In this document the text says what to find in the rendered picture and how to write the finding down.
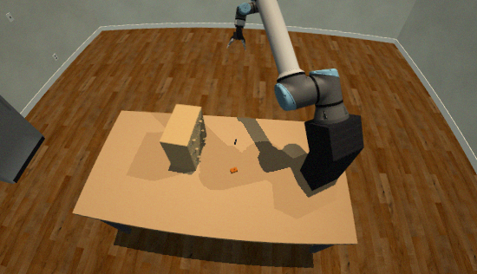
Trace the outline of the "tan chest of drawers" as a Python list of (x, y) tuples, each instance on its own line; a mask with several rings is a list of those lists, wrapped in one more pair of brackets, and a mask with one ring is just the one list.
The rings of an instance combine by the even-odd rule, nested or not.
[(160, 144), (172, 166), (196, 170), (188, 148), (201, 107), (176, 104)]

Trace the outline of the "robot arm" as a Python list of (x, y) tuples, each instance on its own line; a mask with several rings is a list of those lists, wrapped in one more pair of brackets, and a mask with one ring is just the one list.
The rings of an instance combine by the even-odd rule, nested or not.
[(310, 71), (306, 76), (298, 66), (278, 1), (251, 1), (238, 5), (234, 25), (245, 26), (246, 15), (259, 12), (278, 69), (274, 91), (279, 106), (284, 111), (291, 111), (315, 104), (314, 122), (320, 125), (349, 119), (337, 70)]

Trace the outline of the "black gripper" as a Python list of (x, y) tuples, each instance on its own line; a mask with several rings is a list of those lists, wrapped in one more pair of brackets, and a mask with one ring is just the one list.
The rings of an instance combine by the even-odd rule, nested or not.
[[(238, 27), (237, 27), (237, 26), (238, 26)], [(236, 38), (236, 40), (237, 40), (237, 39), (241, 40), (241, 36), (243, 35), (243, 34), (241, 33), (241, 29), (243, 29), (244, 26), (241, 26), (241, 28), (240, 28), (240, 26), (241, 26), (241, 25), (235, 25), (235, 27), (237, 27), (237, 28), (236, 28), (236, 33), (233, 32), (233, 38), (231, 37), (231, 39), (230, 39), (231, 42), (228, 43), (227, 48), (229, 48), (229, 46), (231, 45), (231, 43), (234, 42), (234, 39), (235, 39), (235, 38)], [(233, 40), (232, 40), (232, 39), (233, 39)], [(243, 41), (243, 42), (242, 42), (242, 41)], [(242, 36), (241, 42), (243, 43), (243, 46), (244, 46), (244, 45), (245, 45), (245, 39), (244, 39), (243, 36)], [(245, 49), (245, 46), (244, 46), (244, 49)]]

